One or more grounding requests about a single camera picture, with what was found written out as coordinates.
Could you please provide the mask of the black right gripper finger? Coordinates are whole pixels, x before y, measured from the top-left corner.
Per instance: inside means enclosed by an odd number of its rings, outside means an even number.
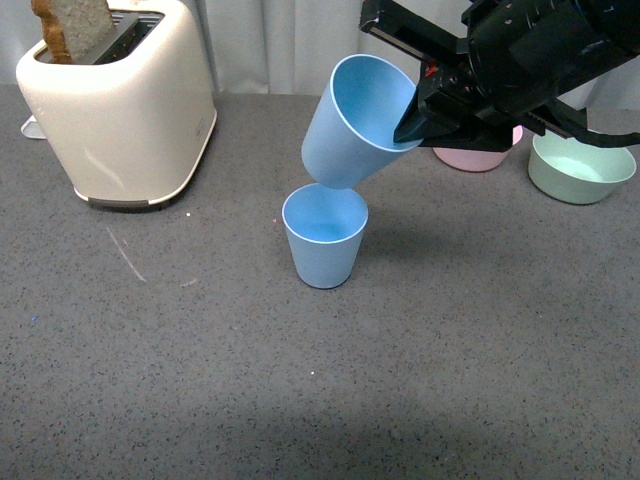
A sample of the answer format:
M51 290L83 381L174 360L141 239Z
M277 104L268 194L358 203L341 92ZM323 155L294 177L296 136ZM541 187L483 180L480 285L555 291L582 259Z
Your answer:
M439 90L418 87L394 130L394 141L405 143L431 139L458 128L450 98Z

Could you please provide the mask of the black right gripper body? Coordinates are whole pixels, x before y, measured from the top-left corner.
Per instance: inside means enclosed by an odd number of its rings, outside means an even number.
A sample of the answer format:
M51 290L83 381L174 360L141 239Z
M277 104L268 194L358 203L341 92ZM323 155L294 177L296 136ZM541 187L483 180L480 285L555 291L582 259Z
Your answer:
M450 98L458 128L426 147L506 150L513 127L602 148L636 145L636 132L587 127L560 96L639 55L636 1L474 1L458 38L394 1L366 1L360 28L420 60L418 87Z

